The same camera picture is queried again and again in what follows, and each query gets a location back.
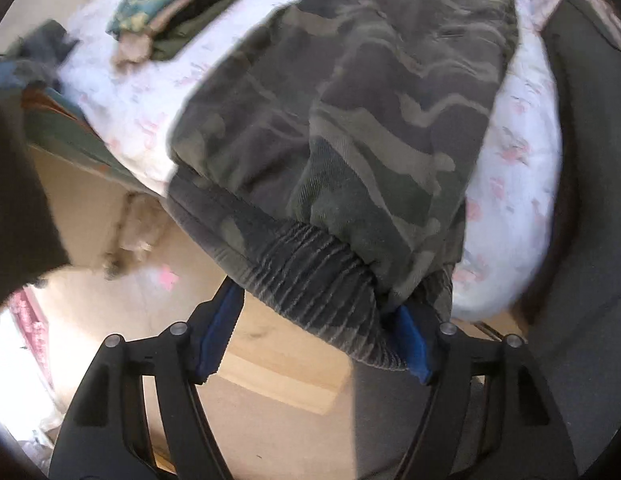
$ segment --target metal screw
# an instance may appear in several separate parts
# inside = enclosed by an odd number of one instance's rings
[[[188,330],[188,325],[183,321],[178,321],[170,326],[170,333],[172,333],[172,335],[185,334],[186,330]]]
[[[442,323],[439,326],[439,331],[444,335],[454,335],[457,332],[457,327],[453,323]]]
[[[515,334],[507,335],[506,342],[507,342],[507,345],[512,348],[520,348],[520,346],[524,344],[524,341],[522,341],[522,338]]]
[[[108,348],[114,348],[119,345],[121,340],[122,338],[119,337],[117,334],[111,334],[104,340],[104,344],[108,346]]]

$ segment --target white surface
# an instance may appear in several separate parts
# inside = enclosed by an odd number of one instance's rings
[[[471,321],[510,306],[542,263],[559,178],[555,81],[531,1],[515,7],[519,45],[466,190],[464,255],[453,274],[453,316]]]
[[[164,194],[174,171],[168,138],[182,106],[220,60],[276,7],[293,0],[240,0],[169,62],[117,73],[115,40],[105,33],[121,0],[93,0],[69,23],[82,40],[60,75],[113,154]],[[465,257],[457,266],[454,315],[479,319],[509,306],[548,244],[561,135],[555,84],[530,0],[516,0],[520,45],[495,99],[470,182]]]

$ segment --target camouflage garment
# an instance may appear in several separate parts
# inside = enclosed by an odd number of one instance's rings
[[[194,94],[168,209],[247,291],[402,369],[407,298],[451,308],[464,192],[517,43],[513,0],[300,0]]]

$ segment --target camouflage clothing hanging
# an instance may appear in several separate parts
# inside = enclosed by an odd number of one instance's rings
[[[246,290],[368,364],[383,316],[442,317],[464,192],[517,42],[513,0],[300,0],[204,82],[168,208]]]

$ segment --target pink star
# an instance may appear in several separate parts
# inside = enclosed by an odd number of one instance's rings
[[[175,274],[168,265],[161,266],[161,272],[159,273],[159,284],[163,286],[167,291],[173,290],[175,283],[179,281],[179,276]]]

